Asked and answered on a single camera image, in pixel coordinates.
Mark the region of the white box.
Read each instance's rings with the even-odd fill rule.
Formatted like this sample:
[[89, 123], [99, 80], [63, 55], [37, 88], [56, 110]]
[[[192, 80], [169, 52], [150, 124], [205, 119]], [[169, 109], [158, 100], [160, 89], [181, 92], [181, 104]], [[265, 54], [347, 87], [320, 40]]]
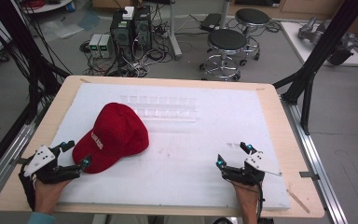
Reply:
[[124, 21], [131, 21], [134, 16], [134, 7], [124, 7], [124, 12], [122, 14], [122, 19]]

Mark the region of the black round stool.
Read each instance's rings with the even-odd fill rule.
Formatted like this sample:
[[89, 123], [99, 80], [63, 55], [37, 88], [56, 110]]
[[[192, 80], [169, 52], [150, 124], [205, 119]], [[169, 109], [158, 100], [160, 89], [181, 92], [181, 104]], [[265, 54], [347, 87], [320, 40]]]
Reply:
[[241, 71], [238, 63], [232, 58], [239, 54], [246, 46], [245, 37], [234, 30], [219, 29], [208, 34], [207, 44], [208, 52], [214, 51], [199, 69], [203, 72], [202, 80], [207, 76], [221, 78], [228, 81], [230, 78], [237, 81], [241, 78]]
[[246, 45], [243, 48], [245, 57], [240, 60], [240, 65], [247, 63], [248, 55], [255, 53], [254, 59], [258, 60], [260, 56], [260, 44], [251, 36], [251, 32], [258, 28], [265, 27], [270, 21], [270, 17], [261, 10], [254, 8], [242, 8], [235, 13], [235, 20], [241, 26], [241, 32], [245, 36]]

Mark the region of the white foam sheet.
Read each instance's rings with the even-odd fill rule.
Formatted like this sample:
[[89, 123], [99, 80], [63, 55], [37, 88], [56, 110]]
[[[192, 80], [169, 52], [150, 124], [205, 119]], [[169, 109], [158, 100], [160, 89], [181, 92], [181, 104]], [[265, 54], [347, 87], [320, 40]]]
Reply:
[[120, 103], [121, 95], [196, 98], [197, 120], [142, 119], [149, 147], [99, 174], [82, 175], [66, 188], [63, 202], [234, 208], [233, 188], [215, 164], [218, 155], [228, 165], [241, 167], [246, 154], [240, 142], [244, 142], [279, 164], [257, 91], [240, 90], [233, 83], [218, 89], [208, 83], [198, 88], [84, 83], [53, 145], [79, 141], [103, 106]]

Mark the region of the aluminium rail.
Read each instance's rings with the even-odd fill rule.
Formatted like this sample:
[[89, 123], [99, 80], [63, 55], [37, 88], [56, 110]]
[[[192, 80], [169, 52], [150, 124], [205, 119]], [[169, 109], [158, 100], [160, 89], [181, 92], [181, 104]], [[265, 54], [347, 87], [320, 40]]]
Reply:
[[321, 198], [324, 211], [328, 214], [332, 224], [349, 224], [324, 169], [317, 147], [314, 145], [311, 136], [306, 134], [300, 125], [300, 110], [296, 105], [289, 105], [286, 102], [282, 102], [282, 106], [309, 168], [310, 178]]
[[36, 131], [37, 115], [27, 105], [0, 142], [0, 185], [17, 164]]

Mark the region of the round white table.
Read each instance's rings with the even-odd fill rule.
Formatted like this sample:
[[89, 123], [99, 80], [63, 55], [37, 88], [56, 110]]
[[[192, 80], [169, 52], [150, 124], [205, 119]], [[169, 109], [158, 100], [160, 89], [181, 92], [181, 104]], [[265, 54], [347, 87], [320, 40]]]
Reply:
[[71, 5], [72, 3], [73, 3], [73, 0], [60, 0], [60, 2], [58, 4], [45, 3], [41, 7], [22, 6], [21, 9], [22, 9], [23, 12], [25, 12], [27, 14], [42, 13], [42, 12], [55, 10], [55, 9], [58, 9], [58, 8], [61, 8], [61, 7], [66, 7], [67, 5]]

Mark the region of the person's left hand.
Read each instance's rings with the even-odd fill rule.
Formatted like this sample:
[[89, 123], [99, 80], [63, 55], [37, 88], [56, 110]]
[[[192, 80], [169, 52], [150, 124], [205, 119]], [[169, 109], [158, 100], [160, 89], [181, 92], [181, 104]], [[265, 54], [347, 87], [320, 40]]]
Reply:
[[62, 191], [70, 183], [70, 180], [55, 184], [44, 184], [40, 180], [34, 183], [35, 206], [34, 210], [46, 215], [52, 215], [56, 209]]

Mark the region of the clear plastic sheet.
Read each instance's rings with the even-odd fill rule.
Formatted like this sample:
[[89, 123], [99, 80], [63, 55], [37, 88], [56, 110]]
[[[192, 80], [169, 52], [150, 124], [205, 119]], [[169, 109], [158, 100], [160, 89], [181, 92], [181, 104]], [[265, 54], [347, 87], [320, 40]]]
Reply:
[[62, 21], [47, 21], [40, 28], [47, 41], [66, 39], [83, 31], [77, 24], [64, 24]]

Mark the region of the person's right hand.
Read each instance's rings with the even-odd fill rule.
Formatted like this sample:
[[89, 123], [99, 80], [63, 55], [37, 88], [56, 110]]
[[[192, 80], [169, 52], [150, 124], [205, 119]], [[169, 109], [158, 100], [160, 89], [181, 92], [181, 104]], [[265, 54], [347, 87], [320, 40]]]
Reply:
[[248, 186], [241, 183], [232, 183], [238, 204], [243, 213], [255, 213], [258, 203], [258, 188], [257, 186]]

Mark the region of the clear acrylic compartment rack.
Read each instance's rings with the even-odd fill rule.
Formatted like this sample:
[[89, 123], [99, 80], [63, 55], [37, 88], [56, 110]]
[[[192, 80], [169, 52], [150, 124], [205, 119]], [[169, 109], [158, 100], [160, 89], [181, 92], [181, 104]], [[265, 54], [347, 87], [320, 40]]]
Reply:
[[143, 120], [195, 122], [198, 116], [196, 98], [121, 95], [120, 102], [131, 107]]

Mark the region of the grey power supply unit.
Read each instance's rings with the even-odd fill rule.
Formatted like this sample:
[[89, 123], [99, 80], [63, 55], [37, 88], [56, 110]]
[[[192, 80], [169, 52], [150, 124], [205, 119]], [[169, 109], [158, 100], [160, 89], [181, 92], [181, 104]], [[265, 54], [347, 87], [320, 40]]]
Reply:
[[99, 50], [99, 43], [101, 40], [100, 34], [94, 34], [89, 42], [90, 53], [94, 58], [100, 58], [101, 52]]
[[102, 58], [111, 58], [113, 55], [113, 42], [111, 35], [102, 35], [99, 42], [99, 50]]

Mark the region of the grey metal stand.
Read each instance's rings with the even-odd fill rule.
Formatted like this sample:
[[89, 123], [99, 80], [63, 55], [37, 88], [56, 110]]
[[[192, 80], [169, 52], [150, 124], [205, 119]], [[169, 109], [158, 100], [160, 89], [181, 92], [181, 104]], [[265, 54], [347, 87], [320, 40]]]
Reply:
[[172, 50], [175, 60], [180, 60], [183, 56], [183, 53], [180, 49], [179, 43], [175, 36], [175, 0], [169, 0], [170, 4], [170, 30], [169, 30], [169, 39], [172, 45]]

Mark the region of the thin wooden stick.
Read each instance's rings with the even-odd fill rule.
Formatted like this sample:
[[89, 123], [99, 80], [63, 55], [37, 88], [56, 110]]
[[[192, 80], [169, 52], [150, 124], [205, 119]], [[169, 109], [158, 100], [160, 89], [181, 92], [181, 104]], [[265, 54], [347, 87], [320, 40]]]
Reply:
[[309, 208], [290, 189], [287, 189], [286, 191], [307, 214], [310, 213]]

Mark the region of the white platform board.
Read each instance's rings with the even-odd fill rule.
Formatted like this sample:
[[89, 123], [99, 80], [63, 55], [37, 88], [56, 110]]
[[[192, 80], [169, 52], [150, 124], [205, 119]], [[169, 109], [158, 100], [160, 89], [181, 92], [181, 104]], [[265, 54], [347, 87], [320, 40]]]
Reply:
[[[297, 56], [301, 62], [305, 62], [312, 52], [314, 45], [309, 42], [308, 39], [300, 39], [297, 36], [298, 30], [304, 25], [304, 23], [296, 23], [290, 21], [281, 22], [283, 32], [286, 37], [290, 40], [292, 47], [295, 49]], [[341, 66], [352, 66], [358, 67], [358, 53], [353, 49], [350, 56]]]

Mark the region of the black computer tower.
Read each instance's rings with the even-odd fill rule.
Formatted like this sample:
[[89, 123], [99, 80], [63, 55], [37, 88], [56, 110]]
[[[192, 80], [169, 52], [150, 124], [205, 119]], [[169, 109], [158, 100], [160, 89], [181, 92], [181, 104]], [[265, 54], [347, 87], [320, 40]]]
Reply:
[[123, 10], [117, 10], [114, 13], [110, 33], [113, 38], [116, 54], [121, 55], [128, 61], [132, 61], [133, 22], [123, 19]]
[[151, 43], [151, 10], [150, 6], [137, 7], [133, 17], [136, 39], [140, 49], [149, 50]]

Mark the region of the grey tape strip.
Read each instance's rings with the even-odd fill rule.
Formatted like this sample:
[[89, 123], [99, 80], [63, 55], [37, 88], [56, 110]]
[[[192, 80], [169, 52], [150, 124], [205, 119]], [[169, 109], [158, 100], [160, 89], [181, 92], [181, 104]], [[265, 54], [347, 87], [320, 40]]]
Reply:
[[312, 181], [320, 180], [319, 175], [312, 172], [299, 172], [299, 174], [302, 178], [310, 178]]

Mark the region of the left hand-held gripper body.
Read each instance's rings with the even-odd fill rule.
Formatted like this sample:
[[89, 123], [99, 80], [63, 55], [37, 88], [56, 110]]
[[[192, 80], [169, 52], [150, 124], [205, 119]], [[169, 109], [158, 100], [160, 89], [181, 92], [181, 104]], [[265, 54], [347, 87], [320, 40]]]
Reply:
[[55, 184], [79, 178], [81, 172], [78, 172], [75, 165], [63, 167], [58, 164], [61, 153], [60, 145], [55, 147], [42, 145], [22, 166], [22, 176], [36, 175], [36, 178], [44, 184]]

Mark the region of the black flat box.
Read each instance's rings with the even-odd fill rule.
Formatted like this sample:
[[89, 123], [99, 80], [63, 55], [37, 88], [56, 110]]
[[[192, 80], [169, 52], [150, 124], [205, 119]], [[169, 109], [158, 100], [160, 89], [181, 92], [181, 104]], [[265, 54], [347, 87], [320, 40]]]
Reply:
[[204, 31], [212, 31], [219, 26], [221, 21], [220, 13], [211, 13], [201, 22], [200, 29]]

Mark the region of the red baseball cap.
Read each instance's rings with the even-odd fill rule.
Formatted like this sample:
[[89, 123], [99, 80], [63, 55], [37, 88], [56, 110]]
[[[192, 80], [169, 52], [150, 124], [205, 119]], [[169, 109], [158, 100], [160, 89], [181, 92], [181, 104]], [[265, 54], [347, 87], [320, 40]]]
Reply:
[[148, 130], [138, 115], [127, 105], [109, 103], [75, 145], [72, 158], [79, 164], [89, 157], [85, 172], [98, 174], [122, 158], [143, 152], [148, 146]]

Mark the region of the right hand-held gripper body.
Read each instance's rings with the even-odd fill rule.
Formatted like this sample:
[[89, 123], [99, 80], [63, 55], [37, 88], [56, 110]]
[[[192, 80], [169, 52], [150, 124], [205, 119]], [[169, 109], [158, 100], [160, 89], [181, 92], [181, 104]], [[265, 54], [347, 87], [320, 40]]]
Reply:
[[265, 174], [281, 176], [280, 166], [274, 163], [263, 151], [253, 155], [245, 155], [244, 165], [241, 168], [228, 166], [221, 175], [225, 180], [234, 181], [243, 185], [254, 186], [264, 180]]

